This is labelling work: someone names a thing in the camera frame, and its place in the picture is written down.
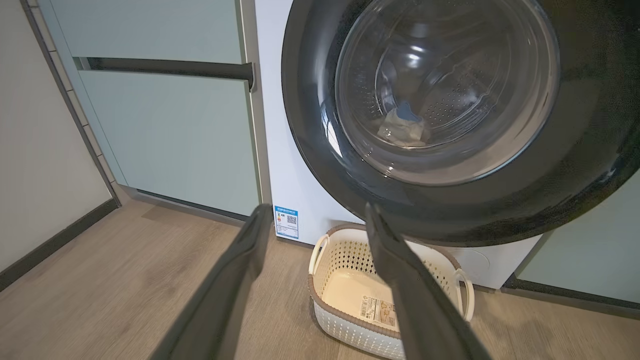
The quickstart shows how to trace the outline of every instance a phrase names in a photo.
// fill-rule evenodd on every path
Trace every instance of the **baseboard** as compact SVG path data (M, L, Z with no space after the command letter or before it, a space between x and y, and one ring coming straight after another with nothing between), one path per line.
M141 193L134 188L129 188L127 186L122 186L122 185L119 185L119 186L124 191L126 191L132 199L146 202L147 204L161 206L163 208L179 211L185 214L194 215L200 218L206 218L209 220L213 220L215 222L221 222L222 224L227 224L227 225L236 226L236 227L242 227L245 223L244 221L238 220L236 218L226 217L224 215L213 213L211 211L196 209L185 204L181 204L181 203L174 202L167 199L160 199L159 197L156 197L153 195L147 195L146 193Z
M220 216L223 216L223 217L235 219L235 220L241 221L242 223L245 223L249 219L249 217L246 216L246 215L240 215L240 214L232 213L230 211L216 209L216 208L212 208L210 206L204 206L204 205L196 204L195 202L184 201L184 200L176 199L174 197L164 196L164 195L160 195L158 193L152 193L152 192L148 192L148 191L145 191L145 190L140 190L140 189L136 189L136 190L140 194L143 194L143 195L156 197L158 199L174 202L174 203L179 204L179 205L189 206L190 208L194 208L194 209L206 211L206 212L209 212L209 213L217 214L217 215L220 215Z
M511 275L501 291L507 294L577 307L598 313L640 320L640 304L636 302L521 280L516 278L515 274Z
M108 200L3 270L0 273L0 291L6 289L37 264L117 208L118 204L115 199Z
M467 285L465 285L464 281L460 281L460 288L466 288L466 287ZM474 287L474 291L481 291L483 293L493 294L496 291L493 288L487 288L486 286L477 285L477 284L473 284L473 287Z

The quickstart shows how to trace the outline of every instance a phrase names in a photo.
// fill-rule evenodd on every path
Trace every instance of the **front-load washing machine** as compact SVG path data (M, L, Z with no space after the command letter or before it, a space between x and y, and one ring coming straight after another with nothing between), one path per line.
M367 202L499 288L638 168L631 0L256 0L278 236Z

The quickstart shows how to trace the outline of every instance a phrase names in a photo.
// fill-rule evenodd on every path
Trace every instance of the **wooden floor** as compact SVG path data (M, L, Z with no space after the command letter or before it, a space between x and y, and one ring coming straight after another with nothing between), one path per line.
M0 293L0 359L144 359L239 228L130 201ZM309 247L270 239L236 359L370 359L315 323ZM495 359L640 359L640 321L476 292Z

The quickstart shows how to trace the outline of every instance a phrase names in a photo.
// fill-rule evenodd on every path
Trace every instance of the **cabinet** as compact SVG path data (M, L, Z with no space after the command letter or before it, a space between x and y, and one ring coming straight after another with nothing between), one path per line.
M40 0L118 183L240 215L261 202L248 81L179 70L188 61L246 68L239 4ZM87 58L164 60L176 74L95 69Z
M246 81L79 73L129 186L251 214L259 200Z
M554 230L517 278L640 304L640 172Z
M236 0L51 0L72 56L242 63Z

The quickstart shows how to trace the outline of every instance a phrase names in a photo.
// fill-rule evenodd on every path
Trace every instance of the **cabinet handle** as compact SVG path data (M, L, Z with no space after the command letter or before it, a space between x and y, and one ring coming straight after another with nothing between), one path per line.
M202 61L122 58L74 58L74 61L78 70L145 72L149 74L238 79L249 82L249 91L252 92L255 89L255 67L253 63L237 65Z

